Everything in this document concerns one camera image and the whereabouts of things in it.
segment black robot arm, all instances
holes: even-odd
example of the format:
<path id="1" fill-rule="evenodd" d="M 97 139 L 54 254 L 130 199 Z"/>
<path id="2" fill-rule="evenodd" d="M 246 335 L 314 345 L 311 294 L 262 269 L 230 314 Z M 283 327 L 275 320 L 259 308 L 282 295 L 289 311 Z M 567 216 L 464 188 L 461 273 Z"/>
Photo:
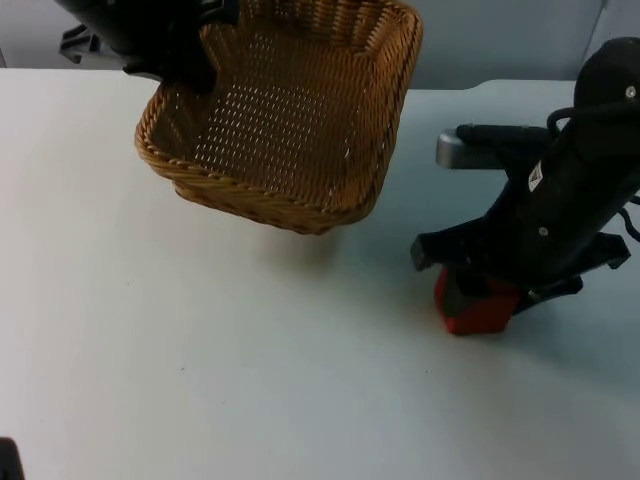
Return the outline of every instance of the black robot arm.
<path id="1" fill-rule="evenodd" d="M 441 136 L 439 163 L 498 164 L 508 177 L 482 218 L 412 247 L 418 270 L 444 266 L 436 301 L 453 333 L 500 331 L 515 313 L 577 293 L 583 273 L 629 257 L 620 236 L 600 230 L 621 213 L 637 233 L 624 210 L 640 189 L 637 88 L 640 39 L 616 39 L 584 65 L 574 106 L 552 113 L 547 129 L 465 125 Z"/>
<path id="2" fill-rule="evenodd" d="M 200 43 L 211 22 L 236 24 L 238 0 L 55 0 L 82 24 L 62 37 L 60 52 L 119 60 L 129 74 L 180 81 L 210 91 L 216 72 Z"/>

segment black cable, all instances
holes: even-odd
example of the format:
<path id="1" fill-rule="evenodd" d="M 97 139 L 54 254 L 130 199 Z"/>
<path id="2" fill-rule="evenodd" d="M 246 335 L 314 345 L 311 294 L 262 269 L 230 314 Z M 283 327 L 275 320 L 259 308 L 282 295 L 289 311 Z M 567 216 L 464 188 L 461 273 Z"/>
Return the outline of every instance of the black cable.
<path id="1" fill-rule="evenodd" d="M 611 120 L 618 116 L 640 115 L 640 102 L 614 102 L 594 105 L 592 107 L 561 108 L 547 117 L 547 130 L 553 139 L 560 134 L 558 122 L 565 119 L 597 119 Z"/>
<path id="2" fill-rule="evenodd" d="M 629 216 L 629 212 L 627 212 L 626 208 L 620 209 L 618 214 L 624 220 L 624 228 L 627 230 L 627 233 L 633 238 L 636 242 L 640 242 L 640 232 L 636 230 L 633 226 L 633 222 L 631 222 L 631 217 Z"/>

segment wicker basket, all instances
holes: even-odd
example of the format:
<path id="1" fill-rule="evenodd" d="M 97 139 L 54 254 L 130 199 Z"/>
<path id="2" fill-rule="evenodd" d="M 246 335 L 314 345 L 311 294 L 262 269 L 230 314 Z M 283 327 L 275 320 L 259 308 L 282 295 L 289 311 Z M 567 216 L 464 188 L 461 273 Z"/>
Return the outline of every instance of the wicker basket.
<path id="1" fill-rule="evenodd" d="M 243 0 L 201 32 L 213 93 L 161 85 L 136 132 L 183 198 L 299 233 L 373 208 L 422 23 L 391 0 Z"/>

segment white table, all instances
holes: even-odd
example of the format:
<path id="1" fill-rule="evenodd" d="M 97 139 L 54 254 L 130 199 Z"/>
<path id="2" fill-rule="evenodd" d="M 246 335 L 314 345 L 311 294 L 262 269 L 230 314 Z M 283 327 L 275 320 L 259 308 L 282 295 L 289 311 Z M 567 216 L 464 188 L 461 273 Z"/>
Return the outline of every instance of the white table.
<path id="1" fill-rule="evenodd" d="M 409 259 L 504 181 L 436 167 L 437 134 L 542 124 L 570 83 L 412 91 L 374 213 L 320 238 L 174 195 L 132 145 L 154 88 L 0 72 L 0 436 L 28 480 L 640 476 L 633 241 L 497 337 L 448 336 Z"/>

